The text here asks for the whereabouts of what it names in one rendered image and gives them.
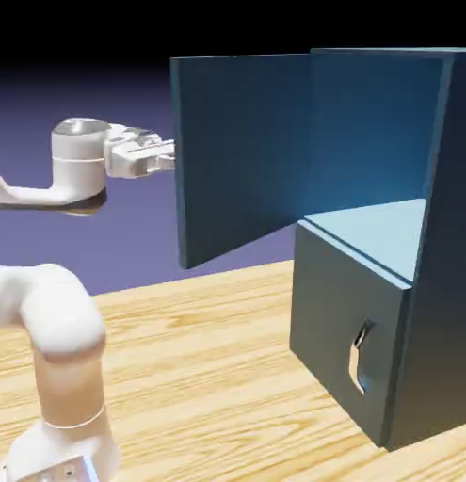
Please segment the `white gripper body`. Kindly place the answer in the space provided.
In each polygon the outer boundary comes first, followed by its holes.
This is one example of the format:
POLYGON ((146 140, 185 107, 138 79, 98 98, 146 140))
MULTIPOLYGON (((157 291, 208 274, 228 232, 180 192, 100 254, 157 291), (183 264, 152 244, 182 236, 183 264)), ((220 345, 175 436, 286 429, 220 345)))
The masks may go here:
POLYGON ((166 152, 166 145, 139 146, 126 142, 113 147, 106 158, 106 173, 112 178, 139 178, 162 169, 158 157, 166 152))

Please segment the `blue tall cabinet door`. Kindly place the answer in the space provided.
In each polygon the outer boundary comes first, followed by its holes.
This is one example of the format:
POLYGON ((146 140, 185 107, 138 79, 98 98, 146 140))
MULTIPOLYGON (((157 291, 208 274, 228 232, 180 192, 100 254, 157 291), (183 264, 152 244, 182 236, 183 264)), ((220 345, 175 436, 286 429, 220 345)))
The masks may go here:
POLYGON ((170 62, 180 264, 297 221, 310 153, 306 54, 170 62))

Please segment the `blue short cabinet door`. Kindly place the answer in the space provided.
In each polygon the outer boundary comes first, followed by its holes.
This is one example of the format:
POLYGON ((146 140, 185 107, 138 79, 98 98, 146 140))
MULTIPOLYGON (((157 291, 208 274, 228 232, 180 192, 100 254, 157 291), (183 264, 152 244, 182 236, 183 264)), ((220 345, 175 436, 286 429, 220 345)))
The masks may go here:
POLYGON ((410 286, 307 221, 296 227, 290 348, 378 446, 388 444, 410 286), (361 395, 350 346, 362 323, 361 395))

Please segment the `blue cabinet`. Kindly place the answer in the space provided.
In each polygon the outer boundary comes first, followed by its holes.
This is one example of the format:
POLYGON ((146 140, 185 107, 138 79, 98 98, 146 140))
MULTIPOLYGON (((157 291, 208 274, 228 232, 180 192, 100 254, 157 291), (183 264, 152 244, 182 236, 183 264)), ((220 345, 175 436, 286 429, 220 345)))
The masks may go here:
POLYGON ((311 81, 300 221, 410 286, 396 450, 466 424, 466 48, 315 49, 311 81))

